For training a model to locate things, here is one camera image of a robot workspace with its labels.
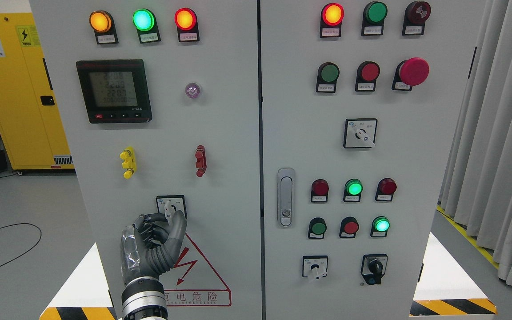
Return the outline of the grey robotic humanoid hand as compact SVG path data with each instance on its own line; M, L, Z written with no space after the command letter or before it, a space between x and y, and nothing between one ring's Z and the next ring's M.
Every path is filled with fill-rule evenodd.
M172 219L163 213L140 215L124 227L120 240L120 268L128 285L140 277L159 278L177 262L187 227L187 215L177 210Z

